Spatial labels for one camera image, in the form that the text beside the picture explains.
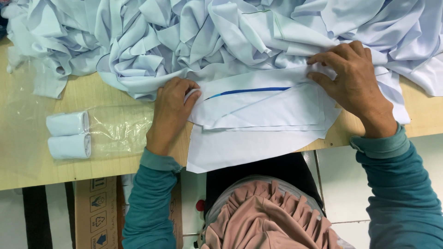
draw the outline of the forearm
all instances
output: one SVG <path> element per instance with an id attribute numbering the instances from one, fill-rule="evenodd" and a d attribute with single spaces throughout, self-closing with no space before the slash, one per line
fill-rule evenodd
<path id="1" fill-rule="evenodd" d="M 441 203 L 404 128 L 392 137 L 351 143 L 375 195 L 367 208 L 371 248 L 443 247 Z"/>
<path id="2" fill-rule="evenodd" d="M 143 154 L 129 197 L 130 208 L 123 230 L 125 248 L 175 248 L 168 216 L 171 190 L 177 182 L 173 170 L 177 169 L 180 166 L 171 157 L 149 151 Z"/>

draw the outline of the left hand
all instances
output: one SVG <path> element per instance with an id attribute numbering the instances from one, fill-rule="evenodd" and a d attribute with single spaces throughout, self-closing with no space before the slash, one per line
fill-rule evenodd
<path id="1" fill-rule="evenodd" d="M 196 88 L 200 86 L 194 81 L 174 77 L 158 89 L 154 119 L 146 133 L 147 150 L 160 156 L 168 154 L 171 142 L 186 124 L 192 108 L 202 94 L 195 91 L 184 103 L 185 95 Z"/>

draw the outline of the arrow symbol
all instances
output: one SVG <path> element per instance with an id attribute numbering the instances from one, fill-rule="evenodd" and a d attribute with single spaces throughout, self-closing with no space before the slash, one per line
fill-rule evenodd
<path id="1" fill-rule="evenodd" d="M 97 240 L 97 244 L 103 245 L 103 243 L 106 241 L 106 234 L 105 235 L 100 235 L 100 237 Z"/>

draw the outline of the blue line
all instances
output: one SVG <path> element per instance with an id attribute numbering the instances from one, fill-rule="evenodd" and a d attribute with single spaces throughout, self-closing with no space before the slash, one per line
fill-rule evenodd
<path id="1" fill-rule="evenodd" d="M 226 91 L 223 93 L 218 93 L 218 94 L 213 95 L 205 100 L 208 100 L 208 99 L 214 98 L 214 97 L 218 97 L 221 95 L 227 95 L 227 94 L 247 93 L 247 92 L 265 92 L 265 91 L 285 91 L 289 88 L 290 87 L 264 87 L 264 88 L 255 88 L 255 89 L 232 90 L 232 91 Z"/>

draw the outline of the pile of fabric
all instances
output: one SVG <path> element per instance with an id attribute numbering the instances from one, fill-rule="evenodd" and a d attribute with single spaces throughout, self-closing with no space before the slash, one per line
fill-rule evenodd
<path id="1" fill-rule="evenodd" d="M 15 45 L 9 69 L 33 56 L 52 74 L 35 94 L 60 98 L 67 75 L 96 70 L 135 99 L 154 100 L 175 76 L 200 84 L 188 156 L 198 172 L 324 138 L 339 110 L 305 75 L 334 73 L 306 58 L 340 43 L 371 49 L 394 117 L 409 123 L 399 74 L 443 96 L 442 13 L 441 0 L 14 0 L 2 10 Z M 259 88 L 274 90 L 244 91 Z"/>

